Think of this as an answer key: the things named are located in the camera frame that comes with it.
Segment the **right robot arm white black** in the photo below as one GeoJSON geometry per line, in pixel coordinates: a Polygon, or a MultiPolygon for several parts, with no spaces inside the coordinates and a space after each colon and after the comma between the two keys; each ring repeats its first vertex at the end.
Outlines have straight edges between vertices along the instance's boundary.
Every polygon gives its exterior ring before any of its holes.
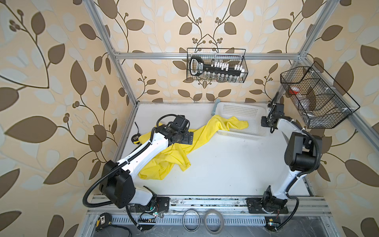
{"type": "Polygon", "coordinates": [[[322,139],[310,134],[284,113],[284,104],[277,102],[278,94],[268,104],[269,113],[261,118],[261,126],[271,133],[279,130],[284,135],[287,148],[284,161],[287,169],[263,194],[262,209],[268,213],[283,209],[291,188],[307,174],[319,168],[321,163],[322,139]]]}

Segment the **yellow trousers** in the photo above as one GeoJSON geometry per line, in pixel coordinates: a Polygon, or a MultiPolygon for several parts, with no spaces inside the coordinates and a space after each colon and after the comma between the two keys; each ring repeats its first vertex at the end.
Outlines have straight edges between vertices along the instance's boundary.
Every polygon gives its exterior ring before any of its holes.
{"type": "Polygon", "coordinates": [[[226,119],[214,115],[203,127],[191,130],[194,134],[192,145],[178,143],[170,145],[149,161],[138,173],[138,177],[142,180],[163,180],[175,165],[181,171],[186,171],[191,166],[188,154],[208,143],[217,131],[243,130],[248,126],[247,121],[236,117],[226,119]]]}

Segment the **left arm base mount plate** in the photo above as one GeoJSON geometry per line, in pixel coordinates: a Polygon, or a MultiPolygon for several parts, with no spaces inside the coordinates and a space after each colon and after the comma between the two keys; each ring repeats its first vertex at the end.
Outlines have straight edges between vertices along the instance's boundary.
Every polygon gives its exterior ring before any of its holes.
{"type": "Polygon", "coordinates": [[[129,208],[132,212],[136,213],[167,213],[169,211],[170,198],[169,197],[155,197],[145,206],[141,204],[130,205],[129,208]]]}

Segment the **white plastic perforated basket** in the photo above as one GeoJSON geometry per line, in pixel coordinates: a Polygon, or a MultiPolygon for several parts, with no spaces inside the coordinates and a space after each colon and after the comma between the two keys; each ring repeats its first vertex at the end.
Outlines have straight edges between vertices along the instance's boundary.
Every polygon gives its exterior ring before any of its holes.
{"type": "Polygon", "coordinates": [[[239,121],[248,122],[245,129],[231,128],[229,131],[219,130],[219,135],[258,140],[269,134],[269,128],[261,127],[261,117],[266,115],[266,110],[259,106],[220,102],[216,109],[216,115],[225,119],[231,117],[237,118],[239,121]]]}

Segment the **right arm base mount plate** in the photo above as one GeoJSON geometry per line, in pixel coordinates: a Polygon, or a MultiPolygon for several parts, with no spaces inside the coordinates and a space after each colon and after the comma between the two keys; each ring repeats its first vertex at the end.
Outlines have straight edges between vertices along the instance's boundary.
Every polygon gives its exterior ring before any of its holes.
{"type": "Polygon", "coordinates": [[[287,199],[250,197],[246,199],[250,214],[288,214],[287,199]]]}

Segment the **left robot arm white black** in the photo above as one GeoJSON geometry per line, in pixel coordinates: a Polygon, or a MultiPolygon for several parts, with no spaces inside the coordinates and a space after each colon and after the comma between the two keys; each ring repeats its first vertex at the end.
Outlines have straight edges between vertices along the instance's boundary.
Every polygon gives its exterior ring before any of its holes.
{"type": "Polygon", "coordinates": [[[149,210],[156,209],[157,195],[149,188],[135,187],[133,179],[156,155],[173,144],[191,145],[193,132],[189,131],[190,122],[184,115],[168,114],[158,119],[148,140],[127,157],[118,162],[105,164],[102,176],[86,191],[83,205],[88,208],[114,204],[118,208],[138,204],[149,210]],[[89,195],[95,188],[109,200],[90,203],[89,195]]]}

